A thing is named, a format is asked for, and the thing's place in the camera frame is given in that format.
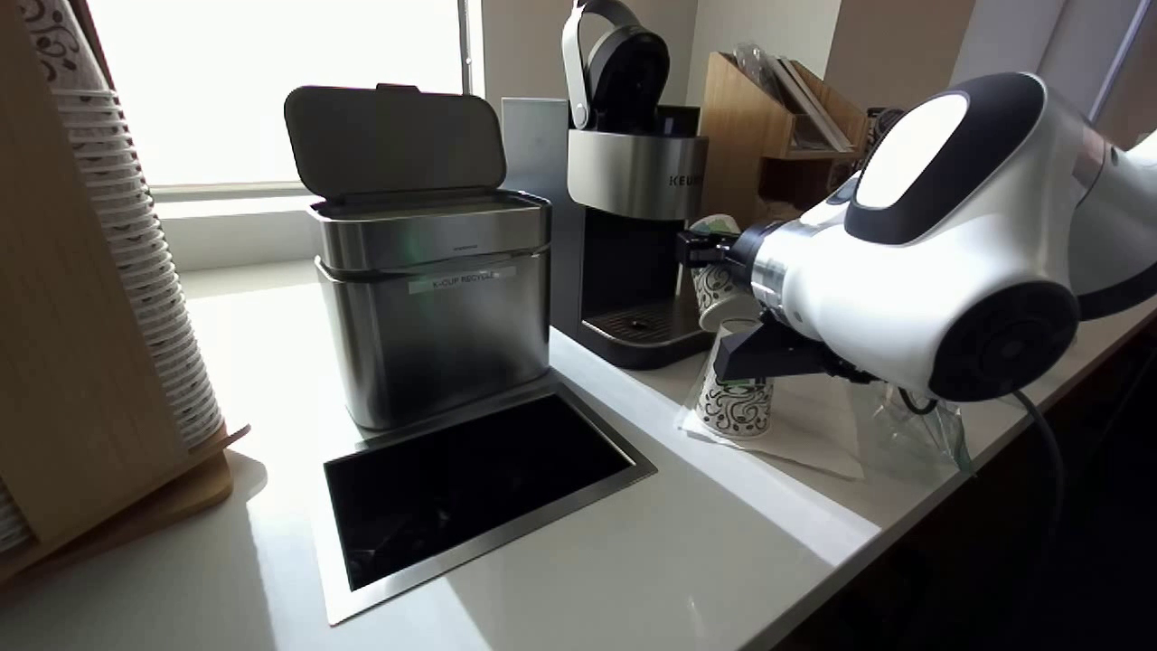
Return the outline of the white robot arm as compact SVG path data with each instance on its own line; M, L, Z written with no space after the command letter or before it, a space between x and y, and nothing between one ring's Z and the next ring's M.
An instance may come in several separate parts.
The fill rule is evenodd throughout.
M722 381L1001 399L1157 293L1157 132L1122 147L1040 74L987 73L905 111L804 216L697 234L692 260L758 311L721 340Z

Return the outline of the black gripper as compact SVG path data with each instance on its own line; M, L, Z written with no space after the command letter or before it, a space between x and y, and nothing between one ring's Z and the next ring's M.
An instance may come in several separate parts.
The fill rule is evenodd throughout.
M750 232L739 226L739 234L692 234L692 226L685 226L681 263L687 270L704 263L722 263L732 277L754 293L754 263L757 263L758 243L764 243L764 226L750 226ZM713 366L722 381L778 381L778 376L826 372L826 376L864 383L862 367L842 360L826 342L807 340L784 323L778 323L758 300L757 300L757 325L722 325L721 334L726 334L726 340L722 340L722 355Z

